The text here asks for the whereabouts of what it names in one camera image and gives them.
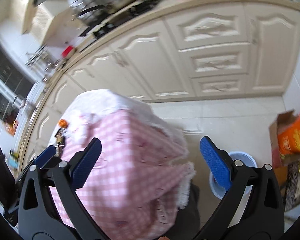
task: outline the plastic bucket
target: plastic bucket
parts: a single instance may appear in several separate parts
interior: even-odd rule
[[[245,152],[230,152],[229,155],[233,160],[240,160],[249,167],[257,168],[257,163],[254,160],[254,158],[252,158],[249,154],[247,154]],[[217,198],[222,199],[226,193],[226,190],[225,190],[225,188],[220,187],[218,185],[218,183],[216,182],[216,180],[214,179],[214,177],[212,175],[212,172],[210,172],[210,175],[209,175],[209,184],[210,184],[212,193]],[[250,192],[251,188],[252,188],[252,186],[247,186],[243,195],[244,196],[247,195]]]

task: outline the pink checkered tablecloth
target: pink checkered tablecloth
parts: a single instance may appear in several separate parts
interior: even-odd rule
[[[76,193],[95,222],[112,240],[154,239],[168,231],[194,176],[192,163],[171,164],[186,146],[133,111],[119,110],[92,125],[85,145],[67,138],[61,158],[69,161],[93,137],[101,140],[102,153]],[[51,193],[63,222],[73,226],[56,189]]]

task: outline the orange package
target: orange package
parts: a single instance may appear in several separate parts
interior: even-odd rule
[[[283,155],[300,153],[300,118],[278,134],[278,142]]]

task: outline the tile floor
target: tile floor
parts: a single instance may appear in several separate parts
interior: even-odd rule
[[[256,160],[258,167],[271,163],[269,125],[278,113],[284,112],[282,97],[241,98],[150,104],[154,113],[166,122],[183,129],[189,160],[197,175],[194,184],[200,187],[199,211],[204,225],[220,200],[209,187],[210,170],[199,151],[200,139],[208,135],[219,149],[244,151]],[[231,225],[243,213],[249,196],[245,196]]]

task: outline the countertop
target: countertop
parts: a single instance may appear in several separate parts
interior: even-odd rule
[[[23,157],[26,151],[27,144],[29,142],[29,138],[32,132],[32,129],[34,127],[34,124],[40,114],[41,109],[43,108],[46,100],[48,99],[50,93],[53,91],[55,85],[61,78],[61,76],[69,69],[71,68],[75,63],[77,63],[80,59],[88,55],[89,53],[93,52],[95,49],[99,48],[100,46],[106,44],[108,41],[118,37],[119,35],[139,26],[144,23],[147,23],[151,20],[166,16],[171,13],[175,13],[178,11],[182,11],[185,9],[194,8],[197,6],[203,6],[208,4],[218,4],[218,3],[225,3],[225,2],[261,2],[261,3],[269,3],[274,5],[280,5],[283,7],[291,8],[297,11],[300,11],[300,0],[163,0],[161,1],[153,10],[146,12],[145,14],[142,14],[125,24],[119,26],[118,28],[114,29],[113,31],[109,32],[105,36],[103,36],[101,39],[87,47],[85,50],[83,50],[81,53],[75,53],[68,61],[66,66],[60,70],[59,72],[56,72],[53,77],[51,78],[48,87],[46,88],[46,93],[44,96],[40,99],[39,102],[37,102],[37,108],[36,111],[33,113],[33,115],[29,118],[29,124],[27,129],[23,132],[23,140],[19,144],[19,154],[20,154],[20,167],[22,167],[22,161]],[[85,42],[82,42],[78,47],[84,47]]]

